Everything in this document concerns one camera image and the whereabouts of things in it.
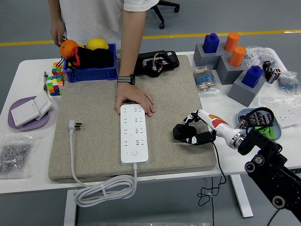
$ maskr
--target black watch strap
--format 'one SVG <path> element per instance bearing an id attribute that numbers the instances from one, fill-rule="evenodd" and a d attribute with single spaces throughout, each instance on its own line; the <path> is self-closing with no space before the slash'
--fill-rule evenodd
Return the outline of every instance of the black watch strap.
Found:
<path id="1" fill-rule="evenodd" d="M 128 82 L 131 85 L 135 85 L 135 76 L 132 74 L 129 77 L 128 76 L 119 76 L 117 78 L 117 83 L 119 83 L 119 82 Z"/>

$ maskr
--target table leg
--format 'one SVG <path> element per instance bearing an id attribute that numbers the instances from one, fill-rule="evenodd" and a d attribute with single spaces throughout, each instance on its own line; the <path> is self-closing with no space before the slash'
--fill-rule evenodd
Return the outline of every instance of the table leg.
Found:
<path id="1" fill-rule="evenodd" d="M 241 215 L 243 216 L 243 218 L 253 217 L 253 212 L 240 175 L 230 175 L 230 177 L 234 187 L 236 198 L 238 200 Z"/>
<path id="2" fill-rule="evenodd" d="M 74 192 L 76 190 L 68 190 L 67 192 L 64 226 L 75 226 L 77 205 L 74 201 Z"/>

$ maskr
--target white table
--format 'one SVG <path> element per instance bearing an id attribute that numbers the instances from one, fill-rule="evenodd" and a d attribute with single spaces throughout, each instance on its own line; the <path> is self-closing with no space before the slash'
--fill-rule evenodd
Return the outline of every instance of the white table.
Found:
<path id="1" fill-rule="evenodd" d="M 193 52 L 182 52 L 178 53 L 178 55 L 187 55 L 190 59 L 191 65 L 194 65 Z M 59 60 L 60 59 L 27 60 L 23 61 L 19 65 L 0 115 L 0 137 L 3 137 L 6 134 L 16 135 L 20 133 L 19 131 L 13 130 L 8 126 L 8 110 L 10 106 L 21 98 L 36 96 L 42 90 L 44 72 L 46 71 L 48 75 L 51 75 L 53 63 L 58 62 Z M 216 78 L 216 81 L 220 93 L 214 97 L 202 97 L 201 103 L 203 109 L 211 114 L 221 117 L 231 126 L 235 127 L 237 126 L 237 113 L 246 107 L 227 96 L 231 85 L 222 86 L 218 78 Z M 265 83 L 249 107 L 256 107 L 259 97 L 283 97 L 282 94 L 278 94 L 276 90 L 276 83 L 272 85 Z M 50 110 L 49 121 L 45 126 L 37 130 L 24 132 L 26 135 L 37 138 L 37 143 L 30 154 L 30 177 L 17 180 L 0 180 L 1 194 L 59 188 L 74 188 L 79 186 L 76 183 L 58 184 L 48 178 L 49 158 L 59 112 L 60 98 L 61 97 L 51 97 L 53 107 Z M 197 109 L 187 109 L 188 112 L 193 112 L 195 110 Z M 299 154 L 297 154 L 299 147 L 301 146 L 300 133 L 301 126 L 282 130 L 282 136 L 277 141 L 283 147 L 282 154 L 288 159 L 285 166 L 289 169 L 301 168 L 301 157 Z M 245 163 L 250 161 L 259 149 L 255 147 L 249 154 L 242 156 L 237 152 L 237 150 L 227 147 L 223 138 L 217 137 L 215 144 L 219 152 L 223 172 L 226 175 L 232 175 L 232 181 L 234 185 L 235 183 L 238 183 L 238 185 L 235 185 L 236 192 L 239 193 L 239 191 L 242 191 L 242 196 L 244 197 L 243 199 L 245 199 L 246 196 L 243 187 L 239 188 L 239 186 L 242 186 L 241 179 L 239 176 L 237 177 L 237 175 L 246 173 L 244 169 Z M 139 177 L 138 181 L 166 179 L 175 180 L 185 178 L 214 177 L 220 175 L 221 172 L 216 165 L 216 167 L 210 171 Z"/>

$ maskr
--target gray stand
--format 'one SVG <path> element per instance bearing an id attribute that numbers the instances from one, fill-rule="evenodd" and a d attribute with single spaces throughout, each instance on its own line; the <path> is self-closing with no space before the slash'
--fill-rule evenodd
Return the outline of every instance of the gray stand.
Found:
<path id="1" fill-rule="evenodd" d="M 262 76 L 254 88 L 251 88 L 242 83 L 247 71 L 243 71 L 241 75 L 234 81 L 228 97 L 248 107 L 253 99 L 258 94 L 259 90 L 265 83 L 265 78 Z"/>
<path id="2" fill-rule="evenodd" d="M 219 43 L 216 53 L 205 53 L 203 45 L 196 44 L 196 49 L 194 50 L 193 59 L 197 67 L 204 65 L 214 65 L 213 70 L 216 70 L 216 67 L 220 61 L 221 56 L 231 56 L 231 52 L 224 50 L 225 43 Z"/>
<path id="3" fill-rule="evenodd" d="M 233 84 L 244 70 L 249 70 L 244 60 L 239 67 L 231 66 L 229 60 L 230 56 L 222 56 L 216 68 L 222 85 Z"/>

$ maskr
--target chair wheel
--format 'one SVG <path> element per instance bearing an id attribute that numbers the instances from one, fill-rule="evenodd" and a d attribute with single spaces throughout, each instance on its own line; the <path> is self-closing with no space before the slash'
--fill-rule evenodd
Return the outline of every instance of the chair wheel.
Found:
<path id="1" fill-rule="evenodd" d="M 165 27 L 165 24 L 160 23 L 159 28 L 164 29 L 164 27 Z"/>

